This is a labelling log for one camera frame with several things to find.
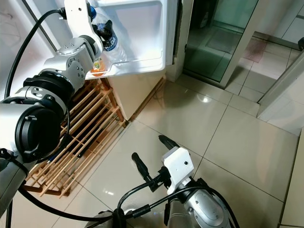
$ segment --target refrigerator door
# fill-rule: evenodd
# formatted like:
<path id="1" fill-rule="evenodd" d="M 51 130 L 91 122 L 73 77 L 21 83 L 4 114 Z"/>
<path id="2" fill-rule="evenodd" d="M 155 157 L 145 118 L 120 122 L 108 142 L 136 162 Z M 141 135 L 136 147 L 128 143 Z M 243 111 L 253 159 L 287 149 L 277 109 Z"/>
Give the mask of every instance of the refrigerator door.
<path id="1" fill-rule="evenodd" d="M 39 18 L 64 0 L 23 0 Z M 102 75 L 89 72 L 86 79 L 122 76 L 161 71 L 172 64 L 177 17 L 176 0 L 89 0 L 97 13 L 113 22 L 114 31 L 124 49 L 127 60 L 110 62 L 106 52 L 101 58 L 105 65 Z M 72 37 L 65 21 L 51 18 L 43 25 L 50 41 L 59 48 Z"/>

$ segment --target floor tile grout line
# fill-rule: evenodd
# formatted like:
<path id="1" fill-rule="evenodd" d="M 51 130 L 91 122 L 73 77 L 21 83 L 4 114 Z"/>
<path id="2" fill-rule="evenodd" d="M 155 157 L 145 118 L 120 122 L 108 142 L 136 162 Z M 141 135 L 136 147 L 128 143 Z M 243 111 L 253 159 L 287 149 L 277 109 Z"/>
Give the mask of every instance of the floor tile grout line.
<path id="1" fill-rule="evenodd" d="M 203 159 L 205 159 L 205 160 L 207 160 L 207 161 L 211 162 L 212 164 L 214 164 L 214 165 L 216 165 L 216 166 L 220 167 L 219 165 L 217 165 L 216 163 L 214 163 L 214 162 L 210 161 L 210 160 L 209 160 L 209 159 L 207 159 L 207 158 L 203 158 Z M 225 171 L 227 171 L 228 173 L 232 174 L 233 176 L 235 176 L 235 177 L 237 177 L 237 178 L 241 179 L 242 181 L 244 181 L 244 182 L 246 182 L 246 183 L 250 184 L 251 186 L 253 186 L 253 187 L 255 187 L 255 188 L 257 188 L 257 189 L 261 190 L 262 192 L 266 193 L 267 195 L 269 195 L 269 196 L 271 196 L 271 197 L 273 197 L 273 198 L 277 199 L 278 201 L 280 201 L 280 202 L 284 203 L 283 201 L 281 201 L 281 200 L 280 200 L 280 199 L 278 199 L 277 197 L 275 197 L 275 196 L 273 196 L 273 195 L 269 194 L 268 192 L 266 192 L 266 191 L 264 191 L 264 190 L 262 190 L 262 189 L 258 188 L 257 186 L 255 186 L 255 185 L 253 185 L 252 183 L 250 183 L 250 182 L 248 182 L 248 181 L 244 180 L 243 178 L 241 178 L 241 177 L 239 177 L 239 176 L 235 175 L 234 173 L 232 173 L 232 172 L 230 172 L 230 171 L 228 171 L 228 170 L 224 169 L 223 167 L 220 167 L 220 168 L 221 168 L 221 169 L 223 169 L 223 170 L 225 170 Z"/>
<path id="2" fill-rule="evenodd" d="M 191 77 L 191 78 L 192 78 L 192 79 L 195 79 L 195 80 L 197 80 L 197 81 L 199 81 L 199 82 L 205 83 L 205 84 L 207 84 L 207 85 L 209 85 L 209 86 L 213 86 L 213 85 L 210 85 L 210 84 L 208 84 L 208 83 L 206 83 L 206 82 L 200 81 L 200 80 L 198 80 L 198 79 L 196 79 L 196 78 L 193 78 L 193 77 Z M 197 93 L 197 94 L 201 94 L 201 95 L 203 95 L 203 96 L 206 96 L 206 97 L 208 97 L 208 98 L 210 98 L 210 99 L 212 99 L 212 100 L 215 100 L 215 101 L 217 101 L 217 102 L 220 102 L 220 103 L 222 103 L 222 104 L 224 104 L 224 105 L 227 105 L 227 104 L 225 104 L 225 103 L 222 102 L 222 101 L 219 101 L 219 100 L 217 100 L 217 99 L 215 99 L 215 98 L 213 98 L 213 97 L 210 97 L 210 96 L 207 96 L 207 95 L 202 94 L 202 93 L 200 93 L 200 92 L 197 92 L 197 91 L 195 91 L 195 90 L 193 90 L 193 89 L 191 89 L 191 88 L 188 88 L 188 87 L 186 87 L 186 86 L 184 86 L 184 85 L 181 85 L 181 84 L 179 84 L 179 83 L 177 83 L 177 82 L 171 82 L 171 83 L 176 84 L 176 85 L 179 85 L 179 86 L 181 86 L 181 87 L 184 87 L 184 88 L 186 88 L 186 89 L 188 89 L 188 90 L 191 90 L 191 91 L 193 91 L 193 92 L 195 92 L 195 93 Z"/>
<path id="3" fill-rule="evenodd" d="M 279 226 L 282 226 L 282 227 L 295 227 L 295 228 L 304 228 L 302 226 L 294 226 L 294 225 L 285 225 L 285 224 L 281 224 L 279 223 Z"/>
<path id="4" fill-rule="evenodd" d="M 281 58 L 284 58 L 284 59 L 289 59 L 289 56 L 290 56 L 290 53 L 289 53 L 289 56 L 288 56 L 288 58 L 285 58 L 285 57 L 283 57 L 283 56 L 281 56 L 281 55 L 277 55 L 277 54 L 275 54 L 275 53 L 272 53 L 272 52 L 269 52 L 269 51 L 263 51 L 263 52 L 267 52 L 267 53 L 269 53 L 269 54 L 272 54 L 272 55 L 275 55 L 275 56 L 279 56 L 279 57 L 281 57 Z"/>
<path id="5" fill-rule="evenodd" d="M 248 77 L 248 75 L 249 75 L 249 73 L 250 73 L 250 71 L 251 71 L 252 66 L 253 66 L 254 63 L 255 63 L 255 62 L 253 61 L 252 65 L 251 65 L 251 67 L 250 67 L 250 69 L 249 69 L 249 71 L 248 71 L 248 74 L 246 75 L 246 78 L 245 78 L 245 80 L 244 80 L 244 82 L 243 82 L 243 84 L 242 84 L 242 87 L 241 87 L 241 89 L 240 89 L 240 91 L 239 91 L 239 93 L 238 93 L 238 96 L 240 95 L 240 93 L 241 93 L 241 91 L 242 91 L 242 89 L 243 89 L 243 87 L 244 87 L 244 84 L 245 84 L 245 82 L 246 82 L 246 79 L 247 79 L 247 77 Z"/>
<path id="6" fill-rule="evenodd" d="M 245 114 L 247 114 L 247 115 L 250 115 L 250 116 L 253 116 L 254 118 L 256 118 L 257 119 L 257 116 L 255 116 L 255 115 L 252 115 L 252 114 L 249 114 L 249 113 L 246 113 L 245 111 L 243 111 L 243 110 L 240 110 L 240 109 L 238 109 L 238 108 L 235 108 L 235 107 L 233 107 L 233 106 L 231 106 L 231 105 L 228 105 L 229 107 L 231 107 L 231 108 L 234 108 L 234 109 L 236 109 L 236 110 L 238 110 L 238 111 L 240 111 L 240 112 L 243 112 L 243 113 L 245 113 Z"/>
<path id="7" fill-rule="evenodd" d="M 108 207 L 110 210 L 114 211 L 111 207 L 109 207 L 108 205 L 106 205 L 103 201 L 101 201 L 101 199 L 99 199 L 96 195 L 94 195 L 90 190 L 88 190 L 86 187 L 82 187 L 84 188 L 85 190 L 87 190 L 90 194 L 92 194 L 96 199 L 98 199 L 101 203 L 103 203 L 106 207 Z"/>
<path id="8" fill-rule="evenodd" d="M 79 192 L 73 197 L 73 199 L 71 200 L 71 202 L 68 203 L 68 205 L 66 206 L 66 208 L 63 210 L 64 212 L 66 211 L 66 209 L 68 208 L 68 206 L 70 206 L 70 204 L 73 202 L 73 200 L 76 198 L 76 196 L 80 193 L 81 189 L 83 188 L 83 186 L 81 184 L 79 184 L 81 186 Z M 58 220 L 62 217 L 62 216 L 58 216 L 59 218 L 57 218 L 56 222 L 52 225 L 52 228 L 55 226 L 55 224 L 58 222 Z"/>
<path id="9" fill-rule="evenodd" d="M 164 135 L 163 133 L 161 133 L 161 132 L 159 132 L 159 131 L 157 131 L 157 130 L 151 128 L 150 126 L 148 126 L 148 125 L 142 123 L 141 121 L 139 121 L 139 120 L 137 120 L 137 119 L 135 119 L 134 121 L 137 121 L 137 122 L 139 122 L 139 123 L 145 125 L 146 127 L 149 127 L 150 129 L 154 130 L 154 131 L 157 132 L 158 134 Z M 203 158 L 203 156 L 201 156 L 200 154 L 198 154 L 198 153 L 194 152 L 193 150 L 189 149 L 187 146 L 184 146 L 183 144 L 179 143 L 178 141 L 175 141 L 175 142 L 176 142 L 177 144 L 181 145 L 183 148 L 188 149 L 189 151 L 191 151 L 191 152 L 195 153 L 196 155 L 198 155 L 199 157 Z"/>
<path id="10" fill-rule="evenodd" d="M 251 90 L 253 90 L 253 91 L 255 91 L 255 92 L 258 92 L 258 93 L 261 93 L 261 94 L 265 94 L 265 93 L 262 93 L 262 92 L 260 92 L 260 91 L 255 90 L 255 89 L 249 88 L 248 86 L 245 86 L 245 85 L 243 85 L 242 88 L 243 88 L 243 87 L 246 87 L 247 89 L 251 89 Z"/>
<path id="11" fill-rule="evenodd" d="M 230 104 L 230 102 L 231 102 L 231 100 L 232 100 L 232 98 L 233 98 L 233 95 L 236 95 L 236 94 L 232 94 L 232 96 L 231 96 L 231 98 L 230 98 L 230 100 L 229 100 L 229 102 L 228 102 L 228 105 Z"/>
<path id="12" fill-rule="evenodd" d="M 102 202 L 103 204 L 105 204 L 101 199 L 99 199 L 96 195 L 94 195 L 90 190 L 88 190 L 86 187 L 84 187 L 85 190 L 87 190 L 88 192 L 90 192 L 95 198 L 97 198 L 100 202 Z"/>
<path id="13" fill-rule="evenodd" d="M 123 131 L 123 134 L 121 135 L 121 137 L 119 138 L 119 140 L 117 140 L 117 142 L 113 145 L 112 149 L 116 146 L 116 144 L 121 140 L 121 138 L 123 137 L 123 135 L 128 131 L 129 127 L 131 126 L 132 122 L 129 122 L 127 129 L 125 129 L 125 131 Z M 109 151 L 109 153 L 105 156 L 105 158 L 101 161 L 101 163 L 99 164 L 99 166 L 104 162 L 104 160 L 107 158 L 107 156 L 111 153 L 112 149 Z M 96 172 L 96 170 L 99 168 L 99 166 L 94 170 L 94 172 L 90 175 L 90 177 L 86 180 L 86 182 L 82 185 L 81 183 L 79 183 L 78 181 L 76 181 L 78 184 L 80 184 L 82 187 L 85 188 L 86 183 L 89 181 L 89 179 L 93 176 L 93 174 Z"/>
<path id="14" fill-rule="evenodd" d="M 200 163 L 199 163 L 199 165 L 198 165 L 198 168 L 195 170 L 195 173 L 194 173 L 194 175 L 193 175 L 193 178 L 195 177 L 195 174 L 196 174 L 197 171 L 199 170 L 199 166 L 200 166 L 200 164 L 201 164 L 202 161 L 203 161 L 203 158 L 201 158 Z"/>
<path id="15" fill-rule="evenodd" d="M 242 112 L 241 110 L 239 110 L 239 109 L 237 109 L 237 108 L 235 108 L 235 107 L 232 107 L 232 106 L 230 106 L 230 107 L 233 108 L 233 109 L 235 109 L 235 110 L 238 110 L 238 111 Z M 286 131 L 286 130 L 284 130 L 284 129 L 282 129 L 282 128 L 279 128 L 279 127 L 277 127 L 277 126 L 275 126 L 275 125 L 273 125 L 273 124 L 271 124 L 271 123 L 268 123 L 267 121 L 261 120 L 261 119 L 257 118 L 257 117 L 254 116 L 254 115 L 250 115 L 250 116 L 253 116 L 254 118 L 256 118 L 256 119 L 258 119 L 258 120 L 260 120 L 260 121 L 262 121 L 262 122 L 264 122 L 264 123 L 267 123 L 267 124 L 269 124 L 269 125 L 271 125 L 271 126 L 277 128 L 277 129 L 279 129 L 279 130 L 281 130 L 281 131 L 284 131 L 284 132 L 286 132 L 286 133 L 292 134 L 292 135 L 294 135 L 294 136 L 296 136 L 296 137 L 298 137 L 298 138 L 300 137 L 300 136 L 297 136 L 297 135 L 295 135 L 295 134 L 293 134 L 293 133 L 291 133 L 291 132 L 288 132 L 288 131 Z"/>
<path id="16" fill-rule="evenodd" d="M 219 127 L 219 124 L 220 124 L 220 122 L 222 121 L 223 116 L 225 115 L 225 112 L 226 112 L 228 106 L 229 106 L 229 105 L 227 105 L 227 107 L 226 107 L 226 109 L 225 109 L 225 111 L 224 111 L 224 113 L 223 113 L 221 119 L 220 119 L 219 122 L 218 122 L 218 125 L 217 125 L 217 127 L 216 127 L 216 129 L 215 129 L 215 131 L 214 131 L 214 133 L 213 133 L 213 135 L 212 135 L 212 137 L 211 137 L 211 140 L 209 141 L 208 146 L 206 147 L 206 150 L 205 150 L 205 152 L 204 152 L 203 158 L 204 158 L 204 156 L 205 156 L 206 153 L 207 153 L 207 150 L 208 150 L 208 148 L 209 148 L 209 146 L 210 146 L 210 143 L 211 143 L 211 141 L 212 141 L 212 139 L 213 139 L 215 133 L 217 132 L 217 129 L 218 129 L 218 127 Z"/>

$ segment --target black cable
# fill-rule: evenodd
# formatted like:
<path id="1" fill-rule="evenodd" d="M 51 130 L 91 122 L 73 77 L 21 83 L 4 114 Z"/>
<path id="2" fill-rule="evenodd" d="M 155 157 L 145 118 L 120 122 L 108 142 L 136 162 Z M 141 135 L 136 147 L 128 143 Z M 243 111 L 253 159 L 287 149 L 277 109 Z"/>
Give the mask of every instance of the black cable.
<path id="1" fill-rule="evenodd" d="M 27 176 L 29 174 L 28 169 L 23 164 L 21 164 L 19 161 L 16 160 L 18 156 L 15 156 L 13 152 L 11 152 L 11 153 L 12 154 L 10 154 L 8 152 L 8 150 L 5 148 L 0 148 L 0 158 L 5 159 L 5 160 L 17 165 L 20 169 L 22 169 L 24 171 L 25 178 L 27 178 Z"/>
<path id="2" fill-rule="evenodd" d="M 124 202 L 129 196 L 131 196 L 132 194 L 134 194 L 135 192 L 137 192 L 137 191 L 139 191 L 139 190 L 141 190 L 141 189 L 144 189 L 144 188 L 146 188 L 146 187 L 149 187 L 149 186 L 152 185 L 152 184 L 154 184 L 154 181 L 153 181 L 153 180 L 151 180 L 151 181 L 149 181 L 149 182 L 146 182 L 146 183 L 144 183 L 144 184 L 141 184 L 140 186 L 137 186 L 136 188 L 133 188 L 132 190 L 128 191 L 126 194 L 124 194 L 124 195 L 121 197 L 121 199 L 119 200 L 119 202 L 118 202 L 118 204 L 117 204 L 117 211 L 118 211 L 118 217 L 119 217 L 119 219 L 118 219 L 119 227 L 121 227 L 121 225 L 122 225 L 122 224 L 121 224 L 121 218 L 124 218 L 124 219 L 130 219 L 130 218 L 132 218 L 132 214 L 131 214 L 131 215 L 127 215 L 127 216 L 125 216 L 125 215 L 123 214 L 123 210 L 121 209 L 123 202 Z"/>
<path id="3" fill-rule="evenodd" d="M 7 98 L 10 96 L 10 89 L 11 89 L 11 84 L 13 82 L 13 78 L 15 75 L 15 72 L 17 70 L 17 66 L 21 60 L 22 54 L 25 50 L 25 48 L 27 47 L 27 45 L 29 44 L 30 40 L 32 39 L 33 35 L 35 34 L 36 30 L 39 28 L 39 26 L 41 25 L 41 23 L 45 20 L 45 18 L 47 18 L 49 15 L 53 14 L 53 13 L 59 13 L 60 15 L 63 13 L 62 9 L 54 9 L 54 10 L 50 10 L 48 12 L 46 12 L 45 14 L 43 14 L 41 16 L 41 18 L 39 18 L 39 20 L 36 22 L 36 24 L 34 25 L 34 27 L 32 28 L 32 30 L 29 32 L 28 36 L 25 38 L 23 44 L 21 45 L 21 48 L 19 49 L 16 58 L 13 62 L 13 65 L 10 69 L 9 72 L 9 77 L 8 80 L 6 82 L 6 87 L 5 87 L 5 93 L 4 93 L 4 98 Z"/>
<path id="4" fill-rule="evenodd" d="M 42 158 L 42 159 L 39 159 L 37 161 L 37 164 L 38 163 L 42 163 L 46 160 L 49 160 L 50 158 L 52 158 L 53 156 L 56 156 L 57 154 L 59 154 L 66 146 L 67 146 L 67 141 L 69 139 L 69 136 L 70 136 L 70 125 L 71 125 L 71 120 L 70 120 L 70 111 L 68 109 L 68 107 L 66 106 L 66 114 L 67 114 L 67 127 L 66 127 L 66 133 L 65 135 L 63 136 L 63 139 L 61 141 L 61 144 L 59 146 L 59 148 L 54 151 L 53 153 L 51 153 L 49 156 L 45 157 L 45 158 Z"/>
<path id="5" fill-rule="evenodd" d="M 141 184 L 140 186 L 137 186 L 136 188 L 133 188 L 132 190 L 128 191 L 126 194 L 124 194 L 121 199 L 119 200 L 118 204 L 117 204 L 117 211 L 121 211 L 121 207 L 122 207 L 122 204 L 123 202 L 129 197 L 131 196 L 132 194 L 134 194 L 135 192 L 143 189 L 143 188 L 146 188 L 146 187 L 149 187 L 150 185 L 154 184 L 154 181 L 151 180 L 149 182 L 146 182 L 144 184 Z"/>
<path id="6" fill-rule="evenodd" d="M 69 214 L 69 213 L 57 210 L 55 208 L 52 208 L 52 207 L 40 202 L 38 199 L 36 199 L 34 196 L 32 196 L 30 193 L 28 193 L 26 190 L 24 190 L 22 185 L 20 186 L 18 191 L 21 193 L 22 196 L 24 196 L 30 202 L 35 204 L 37 207 L 39 207 L 47 212 L 50 212 L 52 214 L 62 216 L 62 217 L 68 218 L 68 219 L 79 220 L 79 221 L 88 221 L 88 222 L 106 222 L 106 221 L 112 219 L 112 217 L 113 217 L 111 215 L 111 216 L 107 216 L 107 217 L 103 217 L 103 218 L 92 218 L 92 217 L 84 217 L 84 216 Z"/>
<path id="7" fill-rule="evenodd" d="M 6 222 L 5 222 L 5 228 L 11 227 L 11 216 L 13 213 L 13 200 L 10 202 L 9 207 L 6 211 Z"/>
<path id="8" fill-rule="evenodd" d="M 124 194 L 124 196 L 119 200 L 117 209 L 121 209 L 122 203 L 123 203 L 130 195 L 132 195 L 133 193 L 135 193 L 136 191 L 138 191 L 138 190 L 140 190 L 140 189 L 142 189 L 142 188 L 147 187 L 147 186 L 144 186 L 144 185 L 145 185 L 145 184 L 142 184 L 142 185 L 140 185 L 140 186 L 138 186 L 138 187 L 132 189 L 131 191 L 127 192 L 126 194 Z M 160 200 L 154 202 L 154 203 L 151 204 L 149 207 L 147 207 L 147 205 L 145 205 L 145 206 L 143 206 L 143 207 L 141 207 L 141 208 L 147 209 L 145 213 L 148 213 L 149 211 L 151 211 L 152 208 L 155 208 L 156 206 L 160 205 L 161 203 L 163 203 L 163 202 L 165 202 L 165 201 L 167 201 L 167 200 L 171 200 L 171 199 L 175 198 L 177 195 L 179 195 L 179 194 L 181 194 L 181 193 L 183 193 L 183 192 L 185 192 L 185 191 L 189 191 L 189 190 L 198 190 L 198 189 L 207 190 L 207 191 L 209 191 L 209 192 L 211 192 L 211 193 L 217 195 L 217 196 L 221 199 L 221 201 L 225 204 L 226 208 L 228 209 L 229 214 L 230 214 L 230 216 L 231 216 L 231 218 L 232 218 L 232 221 L 233 221 L 233 223 L 234 223 L 234 225 L 235 225 L 235 228 L 240 228 L 240 227 L 239 227 L 239 224 L 238 224 L 238 221 L 237 221 L 237 218 L 235 217 L 235 215 L 234 215 L 234 213 L 233 213 L 231 207 L 229 206 L 229 204 L 227 203 L 227 201 L 225 200 L 225 198 L 224 198 L 218 191 L 216 191 L 215 189 L 212 189 L 212 188 L 210 188 L 210 187 L 197 186 L 197 187 L 184 188 L 184 189 L 181 189 L 181 190 L 179 190 L 179 191 L 177 191 L 177 192 L 175 192 L 175 193 L 172 193 L 172 194 L 170 194 L 170 195 L 168 195 L 168 196 L 166 196 L 166 197 L 164 197 L 164 198 L 162 198 L 162 199 L 160 199 Z M 130 214 L 127 214 L 124 218 L 125 218 L 125 219 L 130 219 L 130 218 L 133 218 L 133 215 L 132 215 L 132 213 L 130 213 Z"/>

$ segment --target plastic bottle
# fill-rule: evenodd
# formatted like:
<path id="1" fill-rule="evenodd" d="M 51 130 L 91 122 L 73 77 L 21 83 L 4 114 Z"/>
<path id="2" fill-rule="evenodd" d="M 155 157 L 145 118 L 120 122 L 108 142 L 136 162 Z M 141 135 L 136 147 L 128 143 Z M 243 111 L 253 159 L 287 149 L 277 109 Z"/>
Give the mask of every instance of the plastic bottle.
<path id="1" fill-rule="evenodd" d="M 113 30 L 112 21 L 107 19 L 106 16 L 97 13 L 92 6 L 91 14 L 93 29 L 103 42 L 107 58 L 112 63 L 125 62 L 127 60 L 126 54 Z"/>

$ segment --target beige floor tile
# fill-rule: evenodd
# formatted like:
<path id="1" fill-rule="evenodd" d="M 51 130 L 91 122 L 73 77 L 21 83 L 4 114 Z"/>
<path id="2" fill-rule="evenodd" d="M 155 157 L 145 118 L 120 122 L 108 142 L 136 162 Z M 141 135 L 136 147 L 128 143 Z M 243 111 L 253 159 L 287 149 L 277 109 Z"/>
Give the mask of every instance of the beige floor tile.
<path id="1" fill-rule="evenodd" d="M 291 48 L 268 42 L 264 51 L 275 54 L 283 58 L 289 58 Z"/>
<path id="2" fill-rule="evenodd" d="M 226 107 L 207 96 L 167 82 L 137 120 L 204 155 Z"/>
<path id="3" fill-rule="evenodd" d="M 239 96 L 246 98 L 247 100 L 258 102 L 258 100 L 263 96 L 263 93 L 260 93 L 256 90 L 247 88 L 246 86 L 243 86 L 241 89 L 241 92 L 239 93 Z"/>
<path id="4" fill-rule="evenodd" d="M 257 116 L 257 112 L 260 108 L 259 104 L 237 95 L 232 96 L 229 106 L 234 107 L 244 113 L 253 115 L 254 117 Z"/>
<path id="5" fill-rule="evenodd" d="M 275 79 L 251 70 L 246 78 L 244 86 L 264 94 L 275 82 Z"/>
<path id="6" fill-rule="evenodd" d="M 162 167 L 162 156 L 168 149 L 159 141 L 158 135 L 159 133 L 150 127 L 134 121 L 85 184 L 85 188 L 111 209 L 115 209 L 119 199 L 127 191 L 144 183 L 131 159 L 133 152 L 139 154 L 152 177 Z M 191 151 L 190 156 L 196 170 L 202 157 Z M 166 192 L 167 190 L 163 186 L 154 193 L 149 188 L 143 189 L 127 199 L 123 204 L 123 209 L 137 209 L 147 203 L 153 203 L 166 196 Z M 161 204 L 154 208 L 151 213 L 135 221 L 130 221 L 130 223 L 134 227 L 140 227 L 140 225 L 149 228 L 165 227 L 163 225 L 163 211 L 164 204 Z"/>
<path id="7" fill-rule="evenodd" d="M 201 82 L 187 75 L 181 75 L 176 83 L 227 105 L 232 97 L 232 94 L 225 90 Z"/>
<path id="8" fill-rule="evenodd" d="M 261 60 L 258 63 L 254 63 L 251 70 L 259 73 L 269 72 L 280 76 L 286 70 L 287 62 L 288 58 L 264 52 Z"/>
<path id="9" fill-rule="evenodd" d="M 231 92 L 235 95 L 238 95 L 241 89 L 242 89 L 242 85 L 235 83 L 233 81 L 229 81 L 227 83 L 227 87 L 225 88 L 226 91 Z"/>
<path id="10" fill-rule="evenodd" d="M 301 52 L 299 50 L 291 49 L 289 59 L 295 60 L 300 55 L 300 53 Z"/>
<path id="11" fill-rule="evenodd" d="M 93 175 L 95 170 L 98 168 L 98 166 L 103 162 L 103 160 L 106 158 L 106 156 L 109 154 L 109 152 L 113 149 L 113 147 L 116 145 L 116 143 L 120 140 L 120 138 L 123 136 L 123 134 L 127 131 L 130 124 L 127 125 L 125 129 L 119 130 L 115 135 L 116 139 L 112 142 L 109 142 L 108 148 L 105 150 L 105 152 L 102 155 L 99 155 L 96 157 L 96 160 L 92 162 L 90 167 L 88 167 L 88 170 L 84 172 L 84 175 L 80 175 L 76 180 L 78 183 L 80 183 L 82 186 L 85 185 L 87 180 Z"/>
<path id="12" fill-rule="evenodd" d="M 82 188 L 71 204 L 65 210 L 66 213 L 94 217 L 99 212 L 109 209 L 105 204 L 103 204 L 98 198 L 93 196 L 88 190 Z M 83 228 L 88 222 L 77 221 L 72 219 L 67 219 L 60 217 L 55 223 L 53 228 Z"/>
<path id="13" fill-rule="evenodd" d="M 283 203 L 219 166 L 203 159 L 195 179 L 218 191 L 232 208 L 242 228 L 276 228 Z"/>
<path id="14" fill-rule="evenodd" d="M 293 226 L 304 225 L 304 179 L 303 179 L 303 160 L 304 160 L 304 133 L 300 137 L 299 147 L 294 163 L 293 175 L 289 186 L 288 196 L 284 208 L 282 224 Z"/>
<path id="15" fill-rule="evenodd" d="M 205 157 L 283 201 L 297 140 L 295 135 L 229 106 Z"/>

